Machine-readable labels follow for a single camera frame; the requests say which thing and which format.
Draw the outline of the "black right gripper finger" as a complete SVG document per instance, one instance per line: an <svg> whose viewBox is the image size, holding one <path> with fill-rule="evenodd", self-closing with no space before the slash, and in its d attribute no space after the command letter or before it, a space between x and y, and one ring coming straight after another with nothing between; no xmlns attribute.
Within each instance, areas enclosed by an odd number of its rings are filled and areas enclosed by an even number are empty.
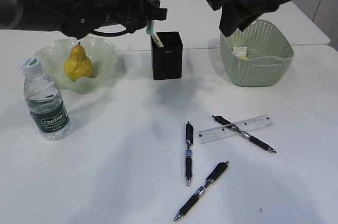
<svg viewBox="0 0 338 224"><path fill-rule="evenodd" d="M243 21L245 8L232 0L227 0L222 5L219 29L225 37L229 37Z"/></svg>

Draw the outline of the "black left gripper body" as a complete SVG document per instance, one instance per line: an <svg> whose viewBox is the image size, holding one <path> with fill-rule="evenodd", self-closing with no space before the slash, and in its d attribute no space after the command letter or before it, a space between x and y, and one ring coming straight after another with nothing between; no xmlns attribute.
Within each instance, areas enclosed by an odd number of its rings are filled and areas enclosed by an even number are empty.
<svg viewBox="0 0 338 224"><path fill-rule="evenodd" d="M89 33L116 37L143 29L152 20L164 21L167 9L159 0L71 0L62 33L81 39Z"/></svg>

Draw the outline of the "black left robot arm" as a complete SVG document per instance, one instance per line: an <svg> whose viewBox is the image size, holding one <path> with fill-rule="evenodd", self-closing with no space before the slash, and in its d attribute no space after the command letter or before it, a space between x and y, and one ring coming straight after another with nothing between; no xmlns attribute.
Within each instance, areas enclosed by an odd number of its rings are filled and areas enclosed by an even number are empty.
<svg viewBox="0 0 338 224"><path fill-rule="evenodd" d="M1 29L116 37L164 21L159 0L1 0Z"/></svg>

